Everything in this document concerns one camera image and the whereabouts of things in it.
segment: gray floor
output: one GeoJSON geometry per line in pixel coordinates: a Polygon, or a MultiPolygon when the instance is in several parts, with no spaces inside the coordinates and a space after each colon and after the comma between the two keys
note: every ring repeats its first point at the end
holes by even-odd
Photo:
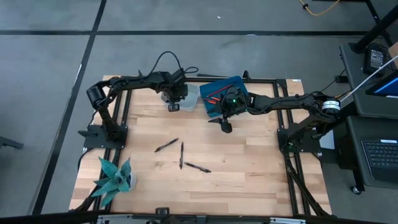
{"type": "MultiPolygon", "coordinates": [[[[313,11],[331,2],[310,2],[313,11]]],[[[373,1],[383,16],[396,0],[373,1]]],[[[0,29],[91,30],[100,0],[0,0],[0,29]]],[[[374,25],[364,3],[339,3],[313,17],[292,0],[158,0],[108,1],[100,30],[368,30],[374,25]]],[[[393,42],[398,29],[389,29],[393,42]]],[[[305,91],[319,90],[343,70],[338,46],[358,37],[277,36],[97,36],[67,135],[55,170],[44,213],[65,212],[76,178],[76,163],[92,109],[85,90],[103,75],[136,75],[152,67],[158,55],[175,52],[183,67],[202,73],[297,78],[305,91]]],[[[0,150],[0,217],[25,215],[49,155],[55,133],[76,78],[88,36],[0,35],[0,136],[25,143],[21,151],[0,150]]],[[[164,57],[160,70],[174,71],[164,57]]],[[[348,90],[332,85],[327,93],[348,90]]],[[[323,167],[333,214],[343,218],[394,223],[398,192],[366,188],[353,195],[352,174],[337,166],[323,167]]]]}

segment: table leg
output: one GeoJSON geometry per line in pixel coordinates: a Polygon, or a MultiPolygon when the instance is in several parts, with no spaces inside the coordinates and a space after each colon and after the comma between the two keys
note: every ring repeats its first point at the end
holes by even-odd
{"type": "Polygon", "coordinates": [[[363,185],[361,172],[359,171],[359,169],[354,169],[353,174],[354,174],[355,186],[350,187],[350,189],[354,194],[360,195],[361,192],[365,191],[365,186],[363,185]]]}

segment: black pen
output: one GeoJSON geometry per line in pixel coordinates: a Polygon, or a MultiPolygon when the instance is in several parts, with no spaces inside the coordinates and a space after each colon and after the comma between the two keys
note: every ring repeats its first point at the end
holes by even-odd
{"type": "Polygon", "coordinates": [[[169,146],[169,145],[175,143],[176,141],[178,141],[178,138],[174,139],[173,141],[170,141],[169,143],[167,143],[167,144],[164,145],[164,146],[158,147],[158,148],[155,150],[155,152],[159,152],[160,150],[162,150],[162,149],[166,148],[167,146],[169,146]]]}
{"type": "Polygon", "coordinates": [[[202,172],[207,172],[207,173],[211,172],[211,171],[208,170],[208,169],[205,169],[205,168],[202,168],[202,167],[198,167],[198,166],[193,165],[193,164],[191,164],[191,163],[189,163],[189,162],[184,162],[184,164],[187,165],[187,166],[190,166],[190,167],[199,169],[199,170],[202,171],[202,172]]]}
{"type": "Polygon", "coordinates": [[[182,169],[182,154],[184,152],[184,142],[181,142],[180,169],[182,169]]]}

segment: white cable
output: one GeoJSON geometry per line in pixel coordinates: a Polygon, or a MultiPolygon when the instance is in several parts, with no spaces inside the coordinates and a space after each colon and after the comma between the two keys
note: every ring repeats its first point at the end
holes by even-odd
{"type": "Polygon", "coordinates": [[[345,99],[347,99],[349,96],[351,96],[358,88],[361,87],[361,85],[363,85],[363,83],[366,83],[366,81],[368,81],[370,78],[372,78],[375,74],[377,74],[380,70],[382,70],[385,66],[389,65],[391,62],[393,62],[395,59],[398,58],[398,55],[395,56],[393,59],[391,59],[390,61],[388,61],[387,63],[385,63],[383,66],[379,67],[379,69],[377,69],[375,72],[373,72],[372,75],[370,75],[369,77],[367,77],[361,84],[359,84],[353,91],[351,91],[351,93],[349,93],[348,95],[346,95],[340,102],[343,102],[345,99]]]}

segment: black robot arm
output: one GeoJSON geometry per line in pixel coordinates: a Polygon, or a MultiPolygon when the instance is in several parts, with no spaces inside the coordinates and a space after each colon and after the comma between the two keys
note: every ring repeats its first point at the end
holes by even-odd
{"type": "Polygon", "coordinates": [[[124,145],[125,131],[112,119],[108,105],[119,95],[123,90],[136,90],[141,88],[150,88],[156,93],[162,92],[169,103],[169,111],[178,111],[179,105],[176,104],[188,94],[185,73],[182,69],[177,70],[173,74],[169,72],[152,72],[148,76],[141,75],[138,77],[114,77],[106,81],[100,81],[91,86],[86,92],[92,107],[99,113],[102,118],[102,125],[100,127],[88,127],[87,131],[79,131],[79,133],[86,137],[96,138],[93,141],[99,142],[102,136],[107,142],[119,143],[124,145]],[[105,95],[104,87],[109,87],[108,95],[105,95]]]}
{"type": "Polygon", "coordinates": [[[240,113],[248,112],[252,115],[267,114],[273,110],[304,109],[310,115],[300,123],[294,123],[286,129],[286,140],[291,142],[300,140],[305,132],[316,128],[314,138],[324,135],[327,124],[334,123],[340,115],[340,102],[332,97],[315,91],[304,95],[270,98],[268,96],[248,93],[245,95],[239,88],[231,87],[227,90],[220,103],[216,105],[216,112],[223,115],[209,122],[220,123],[221,129],[230,133],[232,125],[228,118],[240,113]]]}
{"type": "Polygon", "coordinates": [[[146,77],[142,75],[138,77],[114,77],[106,81],[100,81],[86,92],[92,107],[96,110],[108,106],[123,90],[141,88],[150,88],[155,90],[156,93],[162,92],[173,104],[186,97],[188,90],[185,82],[186,77],[182,70],[177,70],[173,74],[169,72],[153,72],[146,77]],[[107,96],[104,93],[104,87],[110,88],[107,96]]]}

